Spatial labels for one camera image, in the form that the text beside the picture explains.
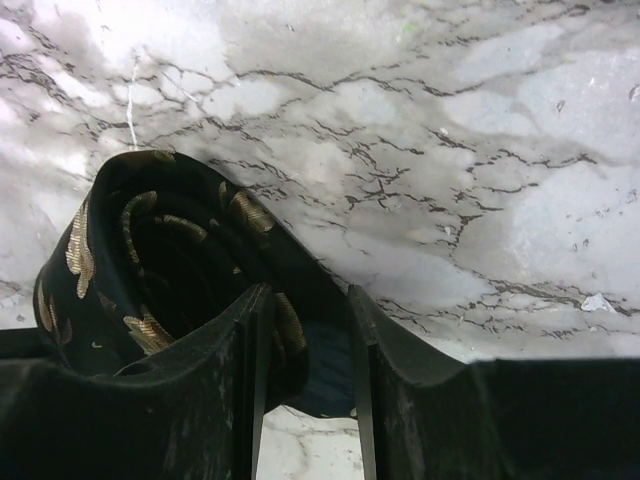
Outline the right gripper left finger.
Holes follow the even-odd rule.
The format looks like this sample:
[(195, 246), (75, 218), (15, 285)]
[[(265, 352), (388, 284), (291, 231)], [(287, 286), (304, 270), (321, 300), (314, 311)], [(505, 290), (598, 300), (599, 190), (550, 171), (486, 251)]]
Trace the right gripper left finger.
[(55, 364), (33, 329), (1, 334), (5, 479), (252, 479), (265, 412), (273, 295), (113, 376)]

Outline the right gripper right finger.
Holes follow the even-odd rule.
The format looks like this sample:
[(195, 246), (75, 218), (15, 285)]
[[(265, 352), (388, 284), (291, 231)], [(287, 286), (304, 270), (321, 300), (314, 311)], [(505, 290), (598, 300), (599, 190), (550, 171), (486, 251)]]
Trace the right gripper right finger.
[(635, 479), (636, 359), (460, 362), (348, 291), (368, 479)]

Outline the black floral necktie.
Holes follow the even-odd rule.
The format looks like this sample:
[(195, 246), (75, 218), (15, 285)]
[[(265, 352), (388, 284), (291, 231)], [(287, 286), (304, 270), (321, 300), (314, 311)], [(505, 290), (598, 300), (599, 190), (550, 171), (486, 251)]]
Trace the black floral necktie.
[(187, 155), (107, 160), (41, 268), (33, 306), (54, 357), (94, 376), (167, 348), (258, 284), (275, 304), (267, 408), (352, 415), (344, 292), (258, 201)]

